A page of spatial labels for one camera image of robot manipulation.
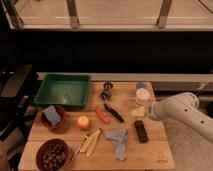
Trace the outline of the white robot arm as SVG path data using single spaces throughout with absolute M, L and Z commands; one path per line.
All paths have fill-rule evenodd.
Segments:
M 147 107 L 137 107 L 131 111 L 131 115 L 148 116 L 155 121 L 175 119 L 213 143 L 213 118 L 202 113 L 198 108 L 198 97 L 193 93 L 184 92 L 152 102 Z

